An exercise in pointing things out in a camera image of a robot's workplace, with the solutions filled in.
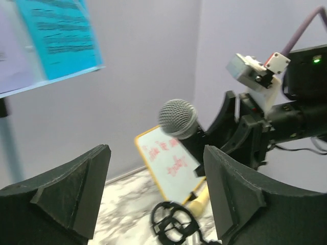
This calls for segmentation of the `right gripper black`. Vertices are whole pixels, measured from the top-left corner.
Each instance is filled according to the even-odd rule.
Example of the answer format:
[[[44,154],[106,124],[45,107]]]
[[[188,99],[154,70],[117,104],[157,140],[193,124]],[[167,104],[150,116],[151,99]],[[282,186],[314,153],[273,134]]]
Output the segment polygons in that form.
[[[304,137],[305,117],[293,103],[273,106],[264,117],[250,94],[242,93],[239,99],[236,128],[236,95],[233,91],[225,93],[220,112],[206,131],[208,145],[257,170],[266,165],[267,152],[281,148],[278,144]]]

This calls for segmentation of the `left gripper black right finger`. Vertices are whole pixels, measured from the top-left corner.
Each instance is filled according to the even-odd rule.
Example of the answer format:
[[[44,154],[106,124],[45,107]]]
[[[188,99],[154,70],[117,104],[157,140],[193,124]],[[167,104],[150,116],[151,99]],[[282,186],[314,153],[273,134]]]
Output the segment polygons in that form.
[[[326,244],[326,194],[263,175],[214,146],[204,167],[223,244]]]

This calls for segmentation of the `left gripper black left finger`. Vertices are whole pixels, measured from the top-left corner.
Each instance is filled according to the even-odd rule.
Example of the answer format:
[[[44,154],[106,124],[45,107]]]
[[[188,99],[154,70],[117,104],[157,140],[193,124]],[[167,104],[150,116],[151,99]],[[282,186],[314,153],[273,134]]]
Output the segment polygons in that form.
[[[1,244],[88,244],[93,239],[111,150],[76,159],[1,189]]]

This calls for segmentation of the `cream toy microphone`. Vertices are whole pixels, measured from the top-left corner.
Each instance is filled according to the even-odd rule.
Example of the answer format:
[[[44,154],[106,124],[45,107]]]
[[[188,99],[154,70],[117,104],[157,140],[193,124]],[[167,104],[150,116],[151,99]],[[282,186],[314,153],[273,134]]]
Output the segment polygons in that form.
[[[205,185],[204,189],[200,192],[197,198],[191,201],[187,208],[190,213],[195,217],[200,217],[205,211],[207,204],[209,202],[209,190],[208,186]]]

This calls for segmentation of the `black studio microphone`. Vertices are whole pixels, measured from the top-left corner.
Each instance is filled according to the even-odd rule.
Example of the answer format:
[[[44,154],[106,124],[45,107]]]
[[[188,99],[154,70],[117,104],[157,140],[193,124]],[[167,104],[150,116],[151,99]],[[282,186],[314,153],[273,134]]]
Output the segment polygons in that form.
[[[198,162],[194,172],[204,177],[204,148],[209,144],[209,137],[198,122],[195,107],[182,99],[172,99],[164,103],[159,111],[158,124],[161,130],[176,138]]]

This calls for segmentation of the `light blue music stand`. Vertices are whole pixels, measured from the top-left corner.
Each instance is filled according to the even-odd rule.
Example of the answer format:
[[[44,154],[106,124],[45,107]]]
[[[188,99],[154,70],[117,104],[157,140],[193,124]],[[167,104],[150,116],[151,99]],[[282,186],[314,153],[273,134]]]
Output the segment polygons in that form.
[[[8,98],[9,126],[27,179],[105,144],[101,76],[90,72]]]

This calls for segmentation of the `black tripod with shock mount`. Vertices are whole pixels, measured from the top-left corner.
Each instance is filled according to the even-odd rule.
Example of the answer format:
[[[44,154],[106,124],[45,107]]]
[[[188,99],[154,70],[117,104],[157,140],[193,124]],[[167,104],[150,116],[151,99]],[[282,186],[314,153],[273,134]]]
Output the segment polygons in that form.
[[[176,217],[177,212],[186,214],[188,222]],[[151,211],[150,223],[153,234],[161,244],[187,244],[187,239],[197,234],[199,244],[221,244],[218,240],[205,240],[195,217],[181,204],[171,201],[158,203]]]

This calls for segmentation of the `lilac sheet music page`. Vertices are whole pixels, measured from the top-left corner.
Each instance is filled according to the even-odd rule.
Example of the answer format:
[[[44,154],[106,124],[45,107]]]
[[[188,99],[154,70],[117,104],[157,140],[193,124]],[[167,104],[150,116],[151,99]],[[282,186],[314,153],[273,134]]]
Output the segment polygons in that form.
[[[1,93],[29,87],[34,75],[9,16],[1,7]]]

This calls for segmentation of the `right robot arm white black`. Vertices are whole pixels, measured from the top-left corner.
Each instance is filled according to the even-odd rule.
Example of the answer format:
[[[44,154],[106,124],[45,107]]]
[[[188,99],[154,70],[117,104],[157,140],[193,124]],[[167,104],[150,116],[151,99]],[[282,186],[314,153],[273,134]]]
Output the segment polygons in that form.
[[[286,52],[273,53],[266,62],[236,54],[227,70],[247,91],[225,94],[223,105],[207,132],[202,146],[215,146],[241,162],[257,169],[265,164],[266,154],[281,143],[317,137],[326,139],[326,100],[291,95],[276,104],[283,90],[278,75],[291,69]]]

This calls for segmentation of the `cyan sheet music page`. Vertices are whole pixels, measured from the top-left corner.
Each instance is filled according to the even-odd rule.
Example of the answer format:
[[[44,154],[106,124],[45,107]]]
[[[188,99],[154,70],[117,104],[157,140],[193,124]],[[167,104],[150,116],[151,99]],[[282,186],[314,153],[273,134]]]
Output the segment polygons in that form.
[[[16,1],[47,80],[103,66],[85,1]]]

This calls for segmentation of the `whiteboard with yellow frame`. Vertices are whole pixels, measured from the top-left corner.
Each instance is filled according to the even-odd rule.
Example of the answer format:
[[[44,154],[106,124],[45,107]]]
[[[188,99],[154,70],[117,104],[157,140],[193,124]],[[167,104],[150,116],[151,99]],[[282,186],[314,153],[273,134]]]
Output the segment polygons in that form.
[[[134,143],[164,200],[183,205],[203,183],[194,172],[198,162],[159,126],[136,136]]]

